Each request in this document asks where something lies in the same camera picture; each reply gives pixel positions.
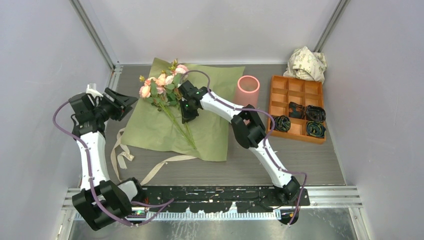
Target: green wrapping paper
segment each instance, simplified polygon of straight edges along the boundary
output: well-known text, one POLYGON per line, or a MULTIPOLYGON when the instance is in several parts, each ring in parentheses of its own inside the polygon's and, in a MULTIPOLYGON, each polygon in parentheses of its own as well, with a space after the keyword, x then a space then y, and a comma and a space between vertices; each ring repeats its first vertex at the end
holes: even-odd
MULTIPOLYGON (((245 70, 245 67, 211 67, 189 63, 184 65, 189 70, 200 70, 208 74, 210 89, 228 101, 233 100, 237 81, 245 70)), ((149 78, 158 77, 162 70, 167 70, 170 66, 169 62, 155 58, 149 78)), ((208 83, 207 78, 198 72, 189 73, 188 80, 198 88, 208 83)), ((181 124, 181 113, 176 107, 170 109, 181 124)), ((126 125, 122 143, 155 151, 174 151, 205 161, 226 161, 229 123, 210 111, 199 109, 198 113, 199 116, 188 123, 197 147, 195 150, 190 147, 164 112, 158 111, 155 106, 140 99, 126 125)))

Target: reflective floor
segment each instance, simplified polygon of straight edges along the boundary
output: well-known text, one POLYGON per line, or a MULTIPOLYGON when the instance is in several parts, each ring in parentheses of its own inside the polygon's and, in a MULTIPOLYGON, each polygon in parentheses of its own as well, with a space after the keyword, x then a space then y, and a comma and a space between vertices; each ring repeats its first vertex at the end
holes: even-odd
POLYGON ((93 231, 75 220, 70 240, 356 240, 347 208, 301 209, 288 228, 278 220, 153 221, 139 228, 119 223, 93 231))

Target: gray wooden table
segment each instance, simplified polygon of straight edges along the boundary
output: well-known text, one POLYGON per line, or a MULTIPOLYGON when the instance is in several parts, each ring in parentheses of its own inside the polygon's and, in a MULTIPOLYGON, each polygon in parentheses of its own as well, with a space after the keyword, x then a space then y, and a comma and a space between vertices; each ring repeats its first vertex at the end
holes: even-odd
MULTIPOLYGON (((246 65, 244 75, 255 76, 260 81, 258 108, 268 110, 271 77, 282 75, 285 65, 255 64, 246 65)), ((120 75, 117 91, 124 95, 138 97, 142 86, 140 75, 148 76, 150 66, 125 65, 120 75)), ((119 129, 124 128, 131 116, 129 113, 122 121, 109 121, 106 128, 106 162, 111 180, 117 182, 112 168, 110 153, 116 141, 119 129)), ((163 166, 148 185, 270 185, 271 179, 259 160, 247 149, 236 142, 231 127, 228 136, 228 157, 224 162, 209 162, 191 159, 171 162, 163 166)), ((282 164, 291 171, 303 171, 308 174, 307 185, 344 185, 342 172, 334 152, 330 135, 327 141, 314 144, 297 140, 270 137, 276 155, 282 164)), ((119 169, 121 179, 135 177, 139 181, 159 162, 178 155, 175 152, 160 152, 128 146, 135 156, 132 162, 126 161, 128 169, 119 169)), ((302 176, 296 176, 299 182, 302 176)))

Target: white panel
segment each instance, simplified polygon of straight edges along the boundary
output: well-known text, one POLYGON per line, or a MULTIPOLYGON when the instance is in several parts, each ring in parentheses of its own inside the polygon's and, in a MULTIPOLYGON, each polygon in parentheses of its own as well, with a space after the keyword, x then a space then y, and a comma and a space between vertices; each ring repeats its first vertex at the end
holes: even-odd
MULTIPOLYGON (((0 1, 0 16, 0 239, 50 240, 81 173, 53 113, 87 83, 103 91, 111 72, 69 1, 0 1)), ((58 116, 69 130, 71 113, 58 116)))
POLYGON ((339 0, 86 0, 121 64, 282 63, 313 49, 339 0))
POLYGON ((424 239, 423 11, 351 1, 323 51, 331 138, 378 240, 424 239))

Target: robotic arm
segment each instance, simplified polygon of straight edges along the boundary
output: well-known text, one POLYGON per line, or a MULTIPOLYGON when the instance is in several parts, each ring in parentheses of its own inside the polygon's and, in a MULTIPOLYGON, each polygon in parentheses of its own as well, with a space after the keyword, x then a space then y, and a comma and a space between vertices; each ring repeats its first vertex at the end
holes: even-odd
MULTIPOLYGON (((198 109, 216 113, 230 122, 237 142, 253 152, 265 167, 282 205, 296 200, 300 194, 300 184, 294 176, 286 172, 274 153, 265 138, 265 126, 253 106, 236 105, 213 91, 208 92, 206 87, 194 87, 188 80, 181 84, 178 90, 183 96, 180 101, 183 123, 194 120, 199 115, 198 109)), ((90 87, 86 92, 77 94, 68 101, 74 111, 71 116, 74 122, 72 134, 81 138, 87 146, 84 147, 77 141, 81 152, 82 183, 81 192, 72 197, 72 204, 93 230, 99 230, 115 220, 96 204, 91 192, 91 179, 95 194, 104 198, 100 201, 101 205, 120 219, 132 213, 131 201, 142 202, 146 198, 146 193, 135 178, 114 184, 109 178, 105 158, 105 122, 109 119, 122 120, 136 101, 135 97, 119 94, 109 88, 101 94, 90 87)))

